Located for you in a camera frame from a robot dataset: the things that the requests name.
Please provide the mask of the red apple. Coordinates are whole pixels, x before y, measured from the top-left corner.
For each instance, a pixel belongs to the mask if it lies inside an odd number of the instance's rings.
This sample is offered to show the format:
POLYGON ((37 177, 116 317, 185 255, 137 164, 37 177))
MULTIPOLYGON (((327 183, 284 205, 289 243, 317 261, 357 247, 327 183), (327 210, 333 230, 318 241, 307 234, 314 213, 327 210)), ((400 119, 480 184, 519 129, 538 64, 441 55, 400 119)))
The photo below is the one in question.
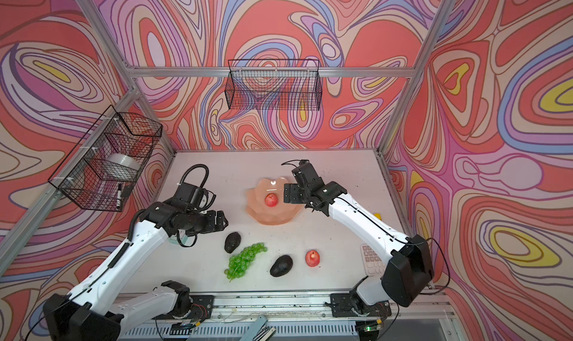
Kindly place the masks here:
POLYGON ((321 260, 320 254, 316 250, 310 250, 305 255, 305 262, 309 267, 319 266, 320 260, 321 260))
POLYGON ((278 206, 279 200, 275 193, 269 193, 264 199, 265 205, 269 208, 274 208, 278 206))

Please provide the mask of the dark avocado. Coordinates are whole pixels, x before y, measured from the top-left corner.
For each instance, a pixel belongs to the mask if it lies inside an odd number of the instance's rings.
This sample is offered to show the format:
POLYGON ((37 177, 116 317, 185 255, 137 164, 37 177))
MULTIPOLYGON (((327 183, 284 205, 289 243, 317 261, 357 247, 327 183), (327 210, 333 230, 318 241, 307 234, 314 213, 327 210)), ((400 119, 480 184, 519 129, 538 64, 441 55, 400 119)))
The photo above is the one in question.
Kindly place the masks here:
POLYGON ((230 233, 224 243, 224 250, 228 254, 232 254, 241 244, 242 237, 238 232, 230 233))
POLYGON ((269 273, 274 278, 282 277, 288 274, 293 267, 292 257, 285 254, 280 256, 272 265, 269 273))

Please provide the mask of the green grape bunch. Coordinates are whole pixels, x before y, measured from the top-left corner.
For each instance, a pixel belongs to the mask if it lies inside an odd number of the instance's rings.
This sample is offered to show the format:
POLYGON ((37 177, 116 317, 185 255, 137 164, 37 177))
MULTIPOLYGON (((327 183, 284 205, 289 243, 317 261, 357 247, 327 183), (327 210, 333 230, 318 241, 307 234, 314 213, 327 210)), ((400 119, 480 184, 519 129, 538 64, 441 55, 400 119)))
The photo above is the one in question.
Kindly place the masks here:
POLYGON ((239 254, 232 255, 228 261, 228 268, 225 270, 226 278, 233 281, 245 276, 246 271, 255 261, 258 254, 268 251, 267 246, 262 243, 255 243, 247 246, 239 254))

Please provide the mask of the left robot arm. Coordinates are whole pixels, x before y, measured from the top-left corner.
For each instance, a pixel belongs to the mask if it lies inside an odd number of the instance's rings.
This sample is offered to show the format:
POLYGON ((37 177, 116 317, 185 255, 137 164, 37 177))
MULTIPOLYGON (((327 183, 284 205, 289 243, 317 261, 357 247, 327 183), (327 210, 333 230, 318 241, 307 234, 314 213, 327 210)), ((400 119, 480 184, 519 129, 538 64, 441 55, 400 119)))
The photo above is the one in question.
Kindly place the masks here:
POLYGON ((123 303, 116 298, 147 258, 171 237, 196 238, 228 226, 212 206, 216 194, 205 184, 181 178, 173 197, 136 212, 128 235, 107 259, 66 295, 54 294, 43 305, 52 340, 117 340, 127 331, 161 315, 186 319, 194 302, 190 289, 165 281, 151 292, 123 303))

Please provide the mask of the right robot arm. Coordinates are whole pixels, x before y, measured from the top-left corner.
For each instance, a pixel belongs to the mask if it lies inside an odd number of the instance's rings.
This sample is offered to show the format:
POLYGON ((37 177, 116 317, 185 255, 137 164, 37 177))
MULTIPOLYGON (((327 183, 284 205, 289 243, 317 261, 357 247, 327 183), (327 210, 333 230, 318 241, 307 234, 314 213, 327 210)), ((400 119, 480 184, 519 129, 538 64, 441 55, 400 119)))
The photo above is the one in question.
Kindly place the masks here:
POLYGON ((291 160, 295 184, 286 184, 284 202, 304 205, 330 217, 355 233, 380 257, 383 275, 366 276, 348 294, 351 309, 368 314, 378 303, 407 308, 434 279, 428 241, 407 236, 377 219, 335 181, 325 183, 309 160, 291 160))

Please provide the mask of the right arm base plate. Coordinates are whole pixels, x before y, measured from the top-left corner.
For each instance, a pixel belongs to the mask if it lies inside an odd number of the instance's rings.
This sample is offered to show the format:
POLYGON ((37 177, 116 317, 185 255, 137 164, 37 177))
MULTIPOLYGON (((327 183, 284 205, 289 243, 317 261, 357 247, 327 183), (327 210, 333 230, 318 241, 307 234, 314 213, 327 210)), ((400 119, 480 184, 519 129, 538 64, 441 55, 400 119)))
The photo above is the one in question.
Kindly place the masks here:
POLYGON ((389 302, 367 305, 351 293, 331 293, 330 301, 325 302, 325 306, 331 310, 332 316, 335 318, 377 317, 385 320, 392 316, 389 302))

